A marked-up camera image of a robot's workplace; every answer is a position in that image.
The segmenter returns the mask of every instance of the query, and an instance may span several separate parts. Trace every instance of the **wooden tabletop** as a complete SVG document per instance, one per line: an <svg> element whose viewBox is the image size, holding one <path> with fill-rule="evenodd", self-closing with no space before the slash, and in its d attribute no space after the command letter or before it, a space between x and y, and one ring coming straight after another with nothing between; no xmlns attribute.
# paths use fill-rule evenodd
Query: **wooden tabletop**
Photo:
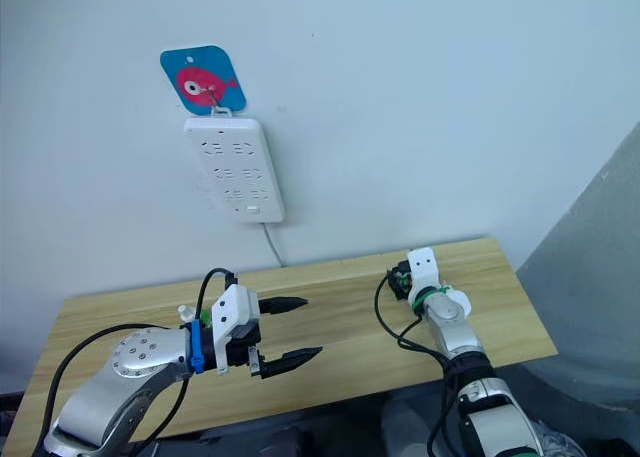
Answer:
<svg viewBox="0 0 640 457"><path fill-rule="evenodd" d="M472 240L434 249L441 280L469 296L473 305L471 324L495 366L556 353L496 240ZM260 297L289 295L309 300L293 312L267 315L261 320L260 348L267 359L301 347L324 346L324 350L301 368L267 380L250 377L247 367L233 367L223 376L215 372L195 376L182 408L162 435L440 379L441 370L435 361L399 349L373 313L378 282L387 268L405 258L406 251L400 251L240 274L240 283L257 290ZM193 304L199 286L199 281L185 282L66 300L27 388L4 455L30 455L51 377L74 345L100 329L125 322L178 326L178 305ZM212 281L206 305L221 292L222 279ZM398 303L386 286L381 310L396 329L412 321L407 303ZM126 333L104 337L76 357L62 379L54 416L71 392L104 365L113 346ZM410 335L433 345L426 326L419 326ZM160 423L178 389L179 385L173 385L156 399L135 440L145 438Z"/></svg>

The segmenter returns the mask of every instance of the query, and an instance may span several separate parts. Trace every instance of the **electrical outlet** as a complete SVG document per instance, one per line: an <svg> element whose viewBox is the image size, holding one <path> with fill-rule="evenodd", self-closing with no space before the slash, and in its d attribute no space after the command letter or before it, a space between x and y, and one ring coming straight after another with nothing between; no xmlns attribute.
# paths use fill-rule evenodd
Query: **electrical outlet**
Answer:
<svg viewBox="0 0 640 457"><path fill-rule="evenodd" d="M204 172L239 222L281 222L284 206L262 126L253 119L190 118L186 136Z"/></svg>

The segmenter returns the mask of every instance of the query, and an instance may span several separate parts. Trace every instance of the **cartoon fish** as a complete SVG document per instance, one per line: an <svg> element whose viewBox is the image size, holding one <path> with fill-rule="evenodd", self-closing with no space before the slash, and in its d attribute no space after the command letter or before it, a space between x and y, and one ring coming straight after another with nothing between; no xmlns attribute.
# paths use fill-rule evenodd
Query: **cartoon fish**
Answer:
<svg viewBox="0 0 640 457"><path fill-rule="evenodd" d="M187 99L194 104L206 107L218 105L228 87L234 89L238 87L235 79L225 82L207 69L196 66L183 67L178 72L177 82L178 88Z"/></svg>

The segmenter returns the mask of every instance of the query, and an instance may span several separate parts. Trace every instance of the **hanging tag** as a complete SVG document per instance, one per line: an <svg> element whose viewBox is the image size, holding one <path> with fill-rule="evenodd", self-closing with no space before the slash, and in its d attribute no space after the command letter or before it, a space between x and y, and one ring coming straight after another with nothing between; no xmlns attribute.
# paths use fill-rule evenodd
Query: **hanging tag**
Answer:
<svg viewBox="0 0 640 457"><path fill-rule="evenodd" d="M160 64L192 114L211 115L212 109L224 107L237 112L247 105L231 60L220 47L166 50Z"/></svg>

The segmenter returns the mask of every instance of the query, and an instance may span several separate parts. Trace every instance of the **power strip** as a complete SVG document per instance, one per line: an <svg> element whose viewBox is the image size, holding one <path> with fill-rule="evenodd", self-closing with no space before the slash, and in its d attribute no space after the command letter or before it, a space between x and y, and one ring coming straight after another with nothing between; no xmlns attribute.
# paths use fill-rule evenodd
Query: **power strip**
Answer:
<svg viewBox="0 0 640 457"><path fill-rule="evenodd" d="M232 218L247 223L284 219L282 196L259 122L193 117L187 119L184 131Z"/></svg>

